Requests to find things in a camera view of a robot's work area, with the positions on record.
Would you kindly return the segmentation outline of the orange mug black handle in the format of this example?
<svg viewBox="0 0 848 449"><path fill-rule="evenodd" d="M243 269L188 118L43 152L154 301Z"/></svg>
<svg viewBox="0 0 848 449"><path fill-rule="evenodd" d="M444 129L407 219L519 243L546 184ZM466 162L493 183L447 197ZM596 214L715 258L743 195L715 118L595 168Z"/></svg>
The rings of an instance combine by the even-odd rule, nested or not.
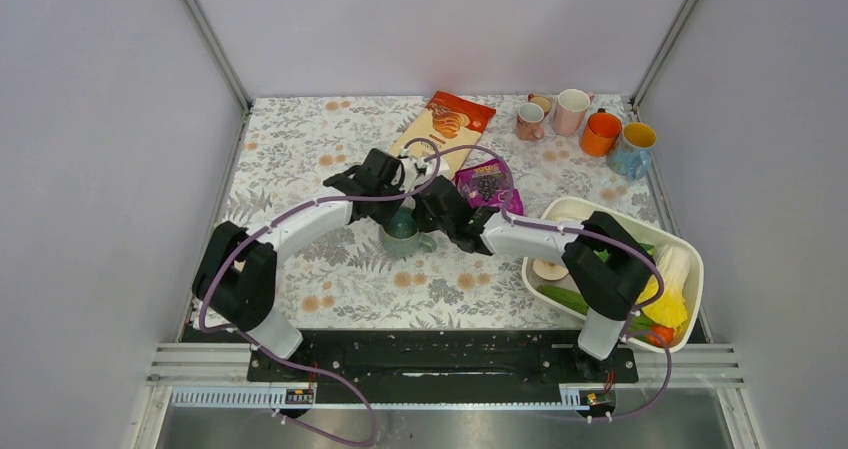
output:
<svg viewBox="0 0 848 449"><path fill-rule="evenodd" d="M622 129L622 121L617 116L599 108L586 122L580 148L589 156L604 157L611 151Z"/></svg>

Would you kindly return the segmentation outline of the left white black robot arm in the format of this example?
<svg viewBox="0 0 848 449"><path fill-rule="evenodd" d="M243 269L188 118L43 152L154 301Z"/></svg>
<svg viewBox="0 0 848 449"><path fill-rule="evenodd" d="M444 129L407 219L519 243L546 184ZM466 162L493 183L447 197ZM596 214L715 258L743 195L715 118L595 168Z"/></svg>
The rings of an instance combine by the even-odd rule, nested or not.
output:
<svg viewBox="0 0 848 449"><path fill-rule="evenodd" d="M272 367L288 380L309 370L310 354L301 332L275 308L280 264L328 232L363 218L387 224L416 188L441 168L403 150L391 156L379 149L326 179L310 199L253 228L231 221L217 225L192 283L200 302L197 325L214 331L207 316L222 318L219 329L242 334L272 354Z"/></svg>

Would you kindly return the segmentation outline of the green round mug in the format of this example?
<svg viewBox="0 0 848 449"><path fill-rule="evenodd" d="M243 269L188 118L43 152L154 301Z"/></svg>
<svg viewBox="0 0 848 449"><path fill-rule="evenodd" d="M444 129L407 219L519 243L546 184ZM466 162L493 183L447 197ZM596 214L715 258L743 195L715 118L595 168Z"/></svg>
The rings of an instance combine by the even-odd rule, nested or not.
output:
<svg viewBox="0 0 848 449"><path fill-rule="evenodd" d="M394 257L408 257L418 252L433 253L436 241L423 233L413 217L413 210L401 207L379 231L379 241Z"/></svg>

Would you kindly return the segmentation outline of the light pink mug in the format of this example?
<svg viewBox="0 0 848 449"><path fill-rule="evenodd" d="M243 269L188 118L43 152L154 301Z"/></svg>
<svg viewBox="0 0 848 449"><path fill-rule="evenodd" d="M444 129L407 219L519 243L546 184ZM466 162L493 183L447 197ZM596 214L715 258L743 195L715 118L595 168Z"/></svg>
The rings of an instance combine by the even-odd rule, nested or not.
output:
<svg viewBox="0 0 848 449"><path fill-rule="evenodd" d="M579 89L563 90L556 98L552 129L563 137L572 136L577 133L583 124L595 94L584 92Z"/></svg>

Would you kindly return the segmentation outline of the small orange red cup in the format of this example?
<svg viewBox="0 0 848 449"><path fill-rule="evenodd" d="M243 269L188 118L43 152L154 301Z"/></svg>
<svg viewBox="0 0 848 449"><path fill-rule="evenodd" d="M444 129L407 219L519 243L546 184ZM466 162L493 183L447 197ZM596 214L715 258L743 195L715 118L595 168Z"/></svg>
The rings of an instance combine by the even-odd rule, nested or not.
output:
<svg viewBox="0 0 848 449"><path fill-rule="evenodd" d="M547 95L529 94L527 100L530 103L539 106L542 109L544 116L547 116L553 108L552 99Z"/></svg>

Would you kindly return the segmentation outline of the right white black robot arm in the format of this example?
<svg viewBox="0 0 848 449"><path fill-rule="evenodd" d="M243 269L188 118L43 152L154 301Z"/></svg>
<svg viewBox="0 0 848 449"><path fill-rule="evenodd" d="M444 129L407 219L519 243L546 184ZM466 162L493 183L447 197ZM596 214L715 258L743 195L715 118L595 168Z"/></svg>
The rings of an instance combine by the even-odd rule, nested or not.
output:
<svg viewBox="0 0 848 449"><path fill-rule="evenodd" d="M443 176L403 184L415 194L416 221L443 232L468 253L511 255L563 265L588 305L575 371L597 381L613 367L612 350L623 335L638 296L651 277L654 259L609 213L583 221L553 222L517 216L505 207L473 208Z"/></svg>

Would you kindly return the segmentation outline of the blue mug yellow inside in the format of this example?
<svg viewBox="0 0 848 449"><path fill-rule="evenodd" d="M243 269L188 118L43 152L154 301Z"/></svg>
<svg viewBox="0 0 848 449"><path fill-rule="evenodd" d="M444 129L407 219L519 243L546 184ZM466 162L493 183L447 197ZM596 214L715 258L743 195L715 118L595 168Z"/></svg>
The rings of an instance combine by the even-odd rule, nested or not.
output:
<svg viewBox="0 0 848 449"><path fill-rule="evenodd" d="M657 142L654 129L641 122L627 124L606 156L615 173L636 181L645 177L652 165L651 150Z"/></svg>

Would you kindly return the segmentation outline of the small salmon pink mug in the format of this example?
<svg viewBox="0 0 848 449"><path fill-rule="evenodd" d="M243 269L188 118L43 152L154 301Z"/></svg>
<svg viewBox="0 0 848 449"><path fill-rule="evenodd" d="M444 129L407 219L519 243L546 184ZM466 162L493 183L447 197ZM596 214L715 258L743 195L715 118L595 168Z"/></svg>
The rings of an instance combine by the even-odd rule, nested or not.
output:
<svg viewBox="0 0 848 449"><path fill-rule="evenodd" d="M538 141L544 137L542 121L544 110L538 104L525 102L518 108L515 125L515 135L524 141Z"/></svg>

